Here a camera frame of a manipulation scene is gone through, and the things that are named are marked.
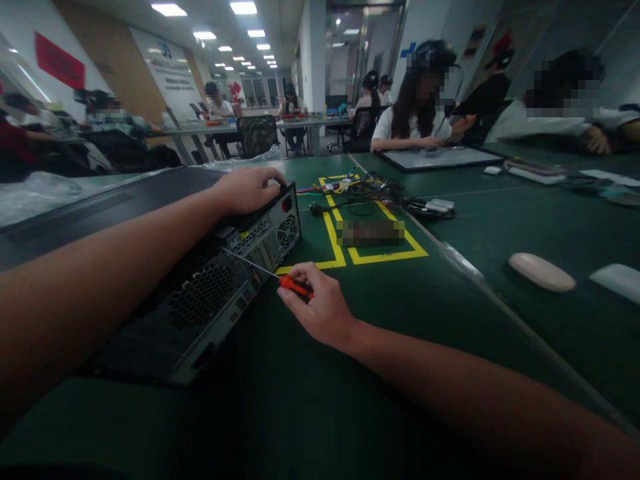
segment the beige computer mouse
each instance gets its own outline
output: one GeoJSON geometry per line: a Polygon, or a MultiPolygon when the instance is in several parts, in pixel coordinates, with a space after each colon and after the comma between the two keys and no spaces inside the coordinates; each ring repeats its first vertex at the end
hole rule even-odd
{"type": "Polygon", "coordinates": [[[554,264],[530,253],[514,253],[510,266],[536,285],[551,291],[566,292],[575,288],[575,280],[554,264]]]}

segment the red screwdriver handle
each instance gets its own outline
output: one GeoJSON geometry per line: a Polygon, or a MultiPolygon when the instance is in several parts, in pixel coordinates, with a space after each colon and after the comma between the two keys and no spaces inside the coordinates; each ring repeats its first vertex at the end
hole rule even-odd
{"type": "Polygon", "coordinates": [[[298,280],[292,279],[288,275],[280,277],[280,286],[288,290],[292,290],[298,297],[300,297],[305,303],[313,298],[313,289],[306,283],[298,282],[298,280]]]}

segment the black shirt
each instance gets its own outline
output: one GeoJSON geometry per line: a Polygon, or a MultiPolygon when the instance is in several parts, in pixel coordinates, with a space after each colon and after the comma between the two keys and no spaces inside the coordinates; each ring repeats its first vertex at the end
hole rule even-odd
{"type": "Polygon", "coordinates": [[[482,82],[455,110],[456,115],[484,117],[497,112],[507,96],[511,80],[504,73],[496,73],[482,82]]]}

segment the screwdriver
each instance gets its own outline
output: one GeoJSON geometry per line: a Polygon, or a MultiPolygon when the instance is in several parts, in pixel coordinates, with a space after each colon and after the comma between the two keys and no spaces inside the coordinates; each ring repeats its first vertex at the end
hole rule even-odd
{"type": "Polygon", "coordinates": [[[313,298],[313,289],[311,288],[310,285],[307,285],[306,283],[298,282],[298,280],[294,280],[288,275],[283,275],[282,277],[278,277],[275,273],[270,272],[266,268],[262,268],[260,265],[257,265],[254,262],[249,261],[244,257],[241,257],[240,255],[236,255],[234,252],[229,251],[224,247],[220,247],[220,250],[223,250],[223,251],[227,252],[228,254],[230,254],[230,255],[232,255],[232,256],[234,256],[236,258],[239,258],[240,260],[243,260],[243,261],[247,262],[248,264],[250,264],[250,265],[262,270],[263,272],[266,272],[266,273],[270,274],[272,277],[277,278],[278,282],[280,282],[280,286],[282,288],[286,288],[288,290],[292,290],[305,303],[309,303],[309,301],[313,298]]]}

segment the red banner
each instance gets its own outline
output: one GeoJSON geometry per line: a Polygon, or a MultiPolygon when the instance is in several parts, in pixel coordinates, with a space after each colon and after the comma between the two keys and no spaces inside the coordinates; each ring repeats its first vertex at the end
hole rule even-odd
{"type": "Polygon", "coordinates": [[[35,57],[38,67],[73,89],[85,87],[85,64],[54,42],[35,33],[35,57]]]}

